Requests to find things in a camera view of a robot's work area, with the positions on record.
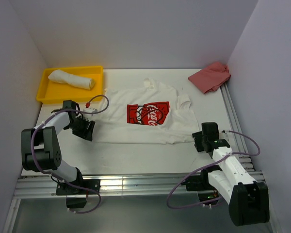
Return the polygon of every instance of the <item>white wall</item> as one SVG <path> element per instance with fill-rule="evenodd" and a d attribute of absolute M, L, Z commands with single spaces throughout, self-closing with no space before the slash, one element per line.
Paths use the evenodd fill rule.
<path fill-rule="evenodd" d="M 10 0 L 50 67 L 226 63 L 257 0 Z"/>
<path fill-rule="evenodd" d="M 21 171 L 20 132 L 36 121 L 46 63 L 7 0 L 0 0 L 0 232 Z"/>
<path fill-rule="evenodd" d="M 291 0 L 258 2 L 228 65 L 242 130 L 261 146 L 254 162 L 263 170 L 284 232 L 290 233 Z"/>

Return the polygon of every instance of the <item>coca-cola logo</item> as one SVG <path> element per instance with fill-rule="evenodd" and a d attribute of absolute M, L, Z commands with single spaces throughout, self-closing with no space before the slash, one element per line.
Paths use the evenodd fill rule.
<path fill-rule="evenodd" d="M 150 126 L 162 125 L 168 113 L 169 102 L 127 105 L 127 123 Z"/>

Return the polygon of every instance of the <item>gray wall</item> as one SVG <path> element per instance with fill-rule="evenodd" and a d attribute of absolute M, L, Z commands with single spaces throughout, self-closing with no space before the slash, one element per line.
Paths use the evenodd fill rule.
<path fill-rule="evenodd" d="M 97 198 L 89 199 L 92 205 Z M 173 205 L 196 202 L 196 194 L 175 195 Z M 226 204 L 212 210 L 200 206 L 172 210 L 166 195 L 103 198 L 85 215 L 65 210 L 64 199 L 22 200 L 14 233 L 271 233 L 269 224 L 235 227 Z"/>
<path fill-rule="evenodd" d="M 258 141 L 285 232 L 291 232 L 291 0 L 260 0 L 228 62 L 242 130 Z"/>
<path fill-rule="evenodd" d="M 226 63 L 257 0 L 10 0 L 50 67 Z"/>
<path fill-rule="evenodd" d="M 20 132 L 32 127 L 46 63 L 7 0 L 0 0 L 0 232 L 21 171 Z"/>

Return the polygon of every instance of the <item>gray floor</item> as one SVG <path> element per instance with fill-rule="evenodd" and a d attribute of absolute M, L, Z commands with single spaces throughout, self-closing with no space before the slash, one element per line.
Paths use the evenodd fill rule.
<path fill-rule="evenodd" d="M 187 204 L 195 195 L 177 195 L 173 204 Z M 108 197 L 92 213 L 66 211 L 64 199 L 22 200 L 14 233 L 271 233 L 269 224 L 235 227 L 227 204 L 213 208 L 171 210 L 166 196 Z M 97 201 L 91 198 L 91 204 Z"/>

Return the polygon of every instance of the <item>metal frame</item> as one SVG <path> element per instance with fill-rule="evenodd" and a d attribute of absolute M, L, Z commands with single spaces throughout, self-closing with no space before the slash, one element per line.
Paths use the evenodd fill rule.
<path fill-rule="evenodd" d="M 223 100 L 226 106 L 226 112 L 229 118 L 231 128 L 242 132 L 236 112 L 227 88 L 227 84 L 221 86 Z M 242 137 L 234 135 L 235 142 L 240 151 L 248 152 L 245 141 Z M 248 156 L 240 157 L 242 166 L 257 181 L 265 181 L 261 171 L 255 171 L 251 158 Z M 144 174 L 144 175 L 112 175 L 112 176 L 92 176 L 85 175 L 84 179 L 100 179 L 100 194 L 103 197 L 111 196 L 137 196 L 137 195 L 167 195 L 170 190 L 182 179 L 186 173 L 177 174 Z M 66 198 L 66 196 L 56 196 L 56 183 L 48 176 L 21 177 L 18 179 L 13 195 L 11 207 L 5 222 L 4 233 L 10 233 L 13 230 L 18 208 L 22 199 L 39 198 Z M 213 190 L 199 193 L 211 193 Z M 176 194 L 187 193 L 184 186 L 180 186 Z M 271 225 L 276 233 L 282 232 L 278 221 L 271 208 Z"/>

